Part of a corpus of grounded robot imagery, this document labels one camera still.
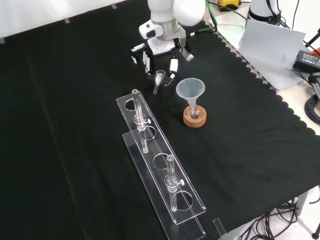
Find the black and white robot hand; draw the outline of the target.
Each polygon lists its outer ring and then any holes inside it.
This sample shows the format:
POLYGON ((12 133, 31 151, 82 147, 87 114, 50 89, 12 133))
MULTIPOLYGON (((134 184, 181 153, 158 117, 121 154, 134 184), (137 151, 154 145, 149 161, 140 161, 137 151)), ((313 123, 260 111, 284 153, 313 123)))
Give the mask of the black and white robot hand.
POLYGON ((168 86, 177 77, 179 61, 176 56, 177 51, 190 62, 194 59, 194 54, 185 39, 175 38, 164 41, 156 37, 150 38, 145 43, 139 44, 130 50, 130 55, 135 64, 139 62, 139 54, 142 54, 142 63, 148 75, 156 74, 155 58, 170 56, 170 66, 168 79, 164 85, 168 86))

